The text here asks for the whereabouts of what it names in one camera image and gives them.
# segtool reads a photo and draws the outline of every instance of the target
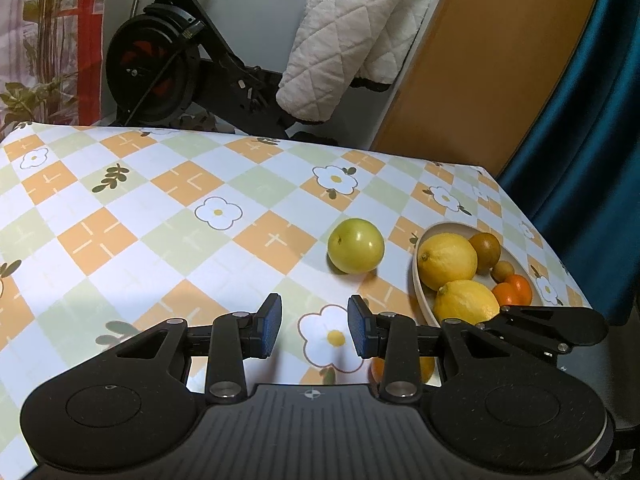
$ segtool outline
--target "fruit bowl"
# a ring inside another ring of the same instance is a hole
[[[422,236],[418,240],[415,245],[414,257],[412,260],[412,275],[414,277],[414,288],[415,295],[418,299],[418,303],[420,304],[420,309],[422,310],[422,314],[424,315],[424,319],[426,320],[428,325],[431,326],[440,326],[438,321],[435,319],[435,316],[431,312],[431,306],[433,305],[436,299],[436,292],[431,290],[426,285],[423,285],[420,281],[420,277],[418,277],[418,248],[427,238],[440,234],[440,233],[455,233],[465,237],[466,239],[471,238],[473,235],[478,234],[482,231],[476,229],[475,227],[471,227],[470,225],[460,224],[458,222],[440,222],[429,227],[425,232],[422,233]],[[509,262],[516,274],[520,274],[521,276],[525,276],[529,280],[529,285],[531,286],[531,290],[533,292],[533,298],[531,300],[532,305],[542,305],[544,304],[542,298],[540,297],[540,291],[536,287],[536,284],[529,277],[529,273],[524,269],[522,264],[516,260],[516,258],[511,254],[507,249],[503,246],[501,248],[500,259]],[[474,281],[482,283],[487,286],[489,290],[492,290],[496,283],[494,279],[489,275],[489,272],[481,274],[476,273],[474,276]]]

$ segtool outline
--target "table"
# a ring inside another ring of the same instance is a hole
[[[386,238],[362,276],[326,256],[332,229],[354,217]],[[482,168],[229,134],[23,125],[0,147],[0,476],[33,465],[18,426],[31,390],[168,317],[209,324],[278,292],[276,350],[246,362],[248,386],[366,382],[347,299],[422,320],[412,251],[443,219],[494,233],[545,304],[588,306]],[[194,359],[191,389],[205,364]]]

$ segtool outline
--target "metal screw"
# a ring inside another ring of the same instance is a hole
[[[231,399],[240,393],[240,384],[232,381],[220,381],[209,387],[209,393],[219,399]]]
[[[415,384],[407,381],[394,381],[389,383],[385,390],[394,397],[411,397],[418,391],[418,388],[415,387]]]

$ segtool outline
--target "white quilted cover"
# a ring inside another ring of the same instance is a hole
[[[276,100],[303,121],[326,121],[356,76],[394,81],[429,0],[306,0]]]

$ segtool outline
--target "teal curtain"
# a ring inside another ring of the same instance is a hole
[[[640,0],[596,0],[502,188],[592,306],[624,324],[640,279]]]

